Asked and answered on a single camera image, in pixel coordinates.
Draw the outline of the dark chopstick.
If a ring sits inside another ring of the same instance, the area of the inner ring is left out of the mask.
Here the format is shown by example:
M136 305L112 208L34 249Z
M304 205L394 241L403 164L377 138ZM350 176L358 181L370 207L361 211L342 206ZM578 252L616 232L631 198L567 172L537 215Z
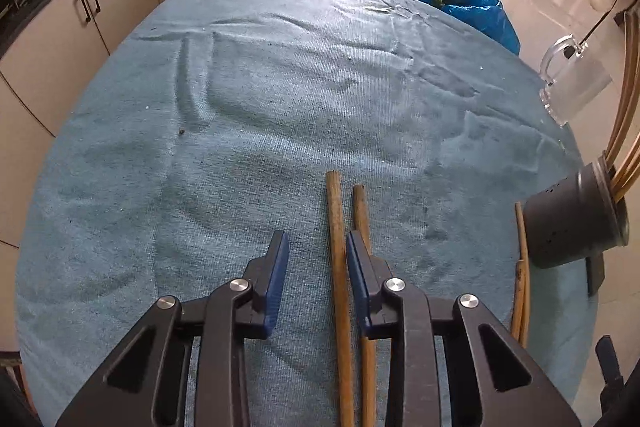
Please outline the dark chopstick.
M620 165L620 169L617 170L612 181L612 187L614 193L623 193L623 188L628 185L631 186L634 180L637 179L636 173L639 169L639 141L640 134L637 134L632 142L628 154Z

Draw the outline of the black smartphone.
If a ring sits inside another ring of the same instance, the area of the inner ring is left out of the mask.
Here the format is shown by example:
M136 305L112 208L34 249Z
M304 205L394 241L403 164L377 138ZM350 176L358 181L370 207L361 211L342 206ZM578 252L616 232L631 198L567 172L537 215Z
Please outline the black smartphone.
M593 255L585 259L587 271L588 296L597 295L605 280L605 264L602 253Z

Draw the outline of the black utensil holder cup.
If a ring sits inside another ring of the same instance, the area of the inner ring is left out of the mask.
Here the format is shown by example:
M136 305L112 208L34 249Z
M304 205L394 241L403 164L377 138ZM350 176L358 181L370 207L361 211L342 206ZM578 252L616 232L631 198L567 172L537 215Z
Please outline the black utensil holder cup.
M536 267L550 269L628 244L626 202L614 199L612 173L600 156L526 200L527 248Z

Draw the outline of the blue towel table cover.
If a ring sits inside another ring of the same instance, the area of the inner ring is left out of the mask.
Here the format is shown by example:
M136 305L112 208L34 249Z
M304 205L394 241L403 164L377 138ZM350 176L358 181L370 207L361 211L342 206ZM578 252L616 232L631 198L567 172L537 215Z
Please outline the blue towel table cover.
M373 252L432 297L511 315L516 202L582 165L516 55L418 0L166 0L58 132L17 265L44 425L157 298L290 260L246 348L256 426L338 422L326 173L368 193Z

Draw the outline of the clear glass mug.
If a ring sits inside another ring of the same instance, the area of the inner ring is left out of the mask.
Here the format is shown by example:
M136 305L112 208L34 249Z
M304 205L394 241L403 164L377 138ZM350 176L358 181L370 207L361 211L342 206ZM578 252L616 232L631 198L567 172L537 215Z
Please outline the clear glass mug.
M541 59L539 77L544 87L539 98L560 126L565 126L612 82L612 77L588 43L574 35L559 38Z

